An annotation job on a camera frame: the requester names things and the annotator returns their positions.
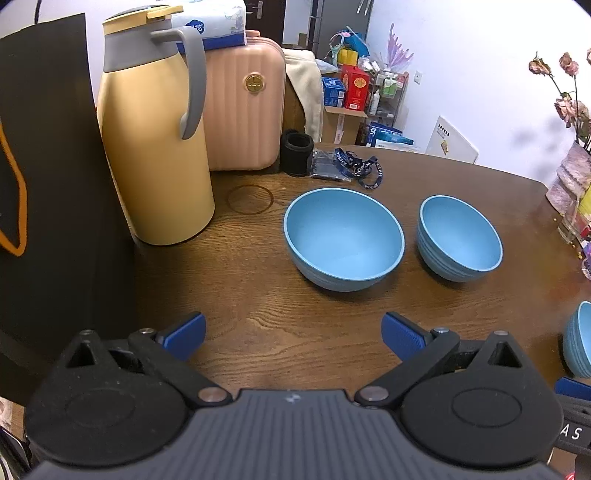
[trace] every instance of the blue bowl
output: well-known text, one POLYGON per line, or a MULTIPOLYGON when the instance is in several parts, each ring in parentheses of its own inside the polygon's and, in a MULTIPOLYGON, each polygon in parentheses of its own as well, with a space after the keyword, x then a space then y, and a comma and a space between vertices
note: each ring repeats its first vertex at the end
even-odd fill
POLYGON ((582 301, 564 328, 562 351, 577 377, 591 378, 591 303, 582 301))
POLYGON ((396 217, 353 190, 318 189, 300 195, 285 213, 283 231, 295 266, 308 280, 334 291, 373 285, 404 253, 396 217))
POLYGON ((419 217, 418 250, 437 275, 465 282, 483 276, 501 263, 501 239, 472 205, 435 195, 422 203, 419 217))

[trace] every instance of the plastic bag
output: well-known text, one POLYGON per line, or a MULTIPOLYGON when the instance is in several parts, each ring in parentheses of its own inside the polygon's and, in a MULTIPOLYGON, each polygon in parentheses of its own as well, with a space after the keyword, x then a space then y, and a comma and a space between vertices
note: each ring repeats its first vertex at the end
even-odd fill
POLYGON ((351 181, 335 165, 335 153, 315 148, 312 151, 310 178, 336 181, 351 181))
POLYGON ((324 60, 316 59, 316 64, 318 65, 318 69, 320 70, 321 75, 324 75, 326 73, 336 73, 339 71, 337 67, 331 65, 330 63, 324 60))

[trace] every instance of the blue gripper pad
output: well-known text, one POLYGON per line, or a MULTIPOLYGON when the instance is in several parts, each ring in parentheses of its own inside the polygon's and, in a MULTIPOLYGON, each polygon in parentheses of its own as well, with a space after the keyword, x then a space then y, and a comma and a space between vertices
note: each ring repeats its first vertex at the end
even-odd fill
POLYGON ((430 333, 396 312, 382 318, 382 341, 403 362, 427 346, 430 333))
POLYGON ((556 381, 554 384, 554 393, 591 401, 591 387, 567 377, 559 378, 556 381))
POLYGON ((197 312, 186 322, 160 331, 157 341, 167 352, 186 362, 205 340, 205 330, 205 315, 197 312))

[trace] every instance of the black bag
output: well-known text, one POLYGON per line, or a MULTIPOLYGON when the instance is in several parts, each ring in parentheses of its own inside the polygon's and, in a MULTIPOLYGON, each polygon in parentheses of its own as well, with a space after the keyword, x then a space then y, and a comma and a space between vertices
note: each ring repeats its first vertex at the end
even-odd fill
POLYGON ((138 327, 83 14, 0 39, 0 124, 0 395, 26 404, 76 332, 138 327))

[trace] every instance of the door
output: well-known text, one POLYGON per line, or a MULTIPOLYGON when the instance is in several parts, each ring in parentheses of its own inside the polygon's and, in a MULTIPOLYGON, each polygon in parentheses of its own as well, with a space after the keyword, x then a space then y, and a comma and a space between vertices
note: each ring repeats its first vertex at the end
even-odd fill
POLYGON ((246 28, 283 44, 285 0, 246 0, 246 28))
POLYGON ((308 49, 323 59, 330 51, 330 39, 337 32, 351 27, 363 39, 368 32, 369 16, 374 0, 314 0, 310 18, 308 49))

